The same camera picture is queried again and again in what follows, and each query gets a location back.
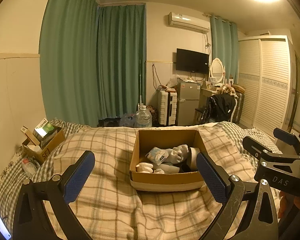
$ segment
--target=air conditioner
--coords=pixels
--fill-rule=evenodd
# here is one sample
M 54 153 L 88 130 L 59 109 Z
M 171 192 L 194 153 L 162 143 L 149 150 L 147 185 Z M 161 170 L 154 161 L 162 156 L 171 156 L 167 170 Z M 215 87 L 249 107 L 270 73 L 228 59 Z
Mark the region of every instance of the air conditioner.
M 179 13 L 169 13 L 169 25 L 183 26 L 203 33 L 210 30 L 210 22 Z

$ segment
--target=black flat-screen tv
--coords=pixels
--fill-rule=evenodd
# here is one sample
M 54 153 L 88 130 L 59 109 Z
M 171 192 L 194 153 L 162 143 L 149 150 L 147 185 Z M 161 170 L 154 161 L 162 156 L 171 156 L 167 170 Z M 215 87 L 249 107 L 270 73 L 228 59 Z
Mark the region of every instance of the black flat-screen tv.
M 177 49 L 176 70 L 209 74 L 209 54 Z

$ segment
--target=green curtain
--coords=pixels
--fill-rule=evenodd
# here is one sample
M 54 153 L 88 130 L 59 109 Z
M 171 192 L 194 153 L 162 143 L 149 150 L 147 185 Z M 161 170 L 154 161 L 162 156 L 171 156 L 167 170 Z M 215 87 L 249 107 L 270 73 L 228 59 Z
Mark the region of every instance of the green curtain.
M 146 100 L 146 7 L 106 6 L 98 10 L 99 115 L 113 118 L 136 111 L 140 85 L 143 102 Z
M 95 0 L 48 0 L 39 54 L 47 118 L 98 124 Z
M 219 58 L 225 67 L 226 79 L 230 75 L 234 78 L 234 82 L 238 80 L 238 30 L 237 25 L 221 17 L 210 18 L 212 32 L 212 58 Z

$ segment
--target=oval mirror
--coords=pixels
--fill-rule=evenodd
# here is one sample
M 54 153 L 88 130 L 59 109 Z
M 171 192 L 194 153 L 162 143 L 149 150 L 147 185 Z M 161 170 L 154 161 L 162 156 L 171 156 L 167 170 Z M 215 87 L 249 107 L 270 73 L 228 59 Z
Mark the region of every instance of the oval mirror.
M 223 80 L 224 68 L 220 59 L 215 58 L 210 67 L 210 76 L 215 78 L 217 83 L 220 83 Z

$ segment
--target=dark suitcase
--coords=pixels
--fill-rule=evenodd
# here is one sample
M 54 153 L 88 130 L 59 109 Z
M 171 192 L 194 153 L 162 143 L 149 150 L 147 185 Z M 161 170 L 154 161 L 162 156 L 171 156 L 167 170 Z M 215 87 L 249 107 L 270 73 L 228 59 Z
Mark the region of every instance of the dark suitcase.
M 242 113 L 242 107 L 243 107 L 243 102 L 244 102 L 244 94 L 240 92 L 236 92 L 236 95 L 238 96 L 237 98 L 237 107 L 235 108 L 234 115 L 232 118 L 232 122 L 234 123 L 239 123 L 240 122 L 240 117 Z

